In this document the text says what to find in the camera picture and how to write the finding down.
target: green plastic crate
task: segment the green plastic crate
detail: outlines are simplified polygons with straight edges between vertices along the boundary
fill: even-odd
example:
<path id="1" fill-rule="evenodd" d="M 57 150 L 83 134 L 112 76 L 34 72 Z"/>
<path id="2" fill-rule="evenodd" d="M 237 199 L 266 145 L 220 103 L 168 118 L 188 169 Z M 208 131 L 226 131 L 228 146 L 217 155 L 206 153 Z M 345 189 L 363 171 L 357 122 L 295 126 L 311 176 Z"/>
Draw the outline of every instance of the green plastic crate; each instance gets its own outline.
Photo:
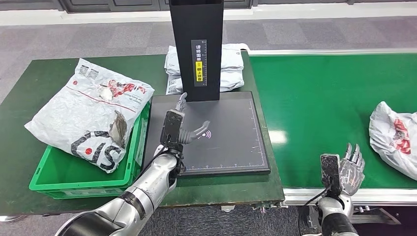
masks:
<path id="1" fill-rule="evenodd" d="M 136 119 L 126 154 L 113 173 L 107 174 L 86 160 L 47 146 L 29 189 L 54 199 L 118 196 L 141 169 L 148 118 L 149 103 Z"/>

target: white package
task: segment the white package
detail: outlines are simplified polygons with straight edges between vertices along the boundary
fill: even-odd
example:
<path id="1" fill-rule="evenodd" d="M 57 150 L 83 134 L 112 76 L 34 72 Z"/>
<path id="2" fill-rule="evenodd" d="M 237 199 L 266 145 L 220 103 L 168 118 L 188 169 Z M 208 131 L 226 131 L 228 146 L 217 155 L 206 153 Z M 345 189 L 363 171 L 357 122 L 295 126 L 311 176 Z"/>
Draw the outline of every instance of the white package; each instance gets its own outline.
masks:
<path id="1" fill-rule="evenodd" d="M 417 180 L 417 113 L 396 113 L 381 102 L 370 119 L 371 147 L 390 166 Z"/>
<path id="2" fill-rule="evenodd" d="M 244 85 L 241 71 L 221 71 L 220 72 L 220 92 L 231 91 Z M 180 75 L 168 75 L 166 95 L 181 94 L 182 81 Z"/>
<path id="3" fill-rule="evenodd" d="M 241 49 L 248 49 L 246 44 L 223 44 L 221 57 L 221 70 L 240 71 L 243 70 L 243 59 Z M 169 46 L 165 57 L 164 68 L 169 75 L 180 75 L 177 48 Z"/>
<path id="4" fill-rule="evenodd" d="M 80 59 L 68 83 L 25 128 L 40 141 L 111 173 L 153 92 L 148 84 Z"/>

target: silver robotic arm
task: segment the silver robotic arm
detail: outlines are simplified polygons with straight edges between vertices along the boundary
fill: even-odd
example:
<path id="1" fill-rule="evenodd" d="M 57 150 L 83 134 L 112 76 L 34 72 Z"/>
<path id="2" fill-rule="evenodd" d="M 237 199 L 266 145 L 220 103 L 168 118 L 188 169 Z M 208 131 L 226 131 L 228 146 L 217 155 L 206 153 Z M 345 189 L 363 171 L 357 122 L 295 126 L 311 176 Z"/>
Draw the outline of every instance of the silver robotic arm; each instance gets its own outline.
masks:
<path id="1" fill-rule="evenodd" d="M 348 144 L 342 161 L 337 154 L 321 156 L 322 182 L 328 191 L 317 206 L 321 214 L 323 236 L 358 236 L 350 222 L 353 214 L 351 196 L 359 189 L 364 179 L 362 158 L 359 146 Z"/>
<path id="2" fill-rule="evenodd" d="M 203 134 L 209 121 L 195 131 L 183 130 L 184 93 L 175 109 L 167 111 L 161 148 L 135 182 L 120 196 L 91 211 L 69 219 L 55 236 L 136 236 L 164 197 L 177 185 L 182 168 L 182 145 Z"/>

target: floor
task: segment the floor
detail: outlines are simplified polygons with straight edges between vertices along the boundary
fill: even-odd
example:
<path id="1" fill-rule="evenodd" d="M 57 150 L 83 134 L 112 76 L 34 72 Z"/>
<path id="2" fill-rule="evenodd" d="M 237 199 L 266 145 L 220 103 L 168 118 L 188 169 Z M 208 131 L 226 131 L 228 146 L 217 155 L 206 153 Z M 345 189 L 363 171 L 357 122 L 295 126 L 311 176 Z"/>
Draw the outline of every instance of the floor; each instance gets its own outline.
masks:
<path id="1" fill-rule="evenodd" d="M 226 21 L 223 42 L 252 50 L 417 48 L 417 17 Z M 169 22 L 0 27 L 0 103 L 33 59 L 165 54 L 174 43 Z M 1 223 L 0 235 L 51 236 L 70 216 Z M 140 235 L 296 236 L 296 218 L 295 207 L 161 209 Z"/>

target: stack of packages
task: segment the stack of packages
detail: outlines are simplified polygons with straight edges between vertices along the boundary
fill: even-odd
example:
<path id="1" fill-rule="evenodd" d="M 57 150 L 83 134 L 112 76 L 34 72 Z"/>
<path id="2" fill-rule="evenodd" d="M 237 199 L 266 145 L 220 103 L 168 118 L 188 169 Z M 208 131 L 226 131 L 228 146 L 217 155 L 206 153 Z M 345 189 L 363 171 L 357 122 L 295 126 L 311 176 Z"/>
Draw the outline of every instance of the stack of packages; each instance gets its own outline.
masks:
<path id="1" fill-rule="evenodd" d="M 248 46 L 243 43 L 222 45 L 220 92 L 231 91 L 244 85 L 241 49 L 249 50 Z M 182 93 L 181 73 L 179 71 L 176 47 L 169 46 L 164 68 L 168 74 L 168 84 L 165 94 Z"/>

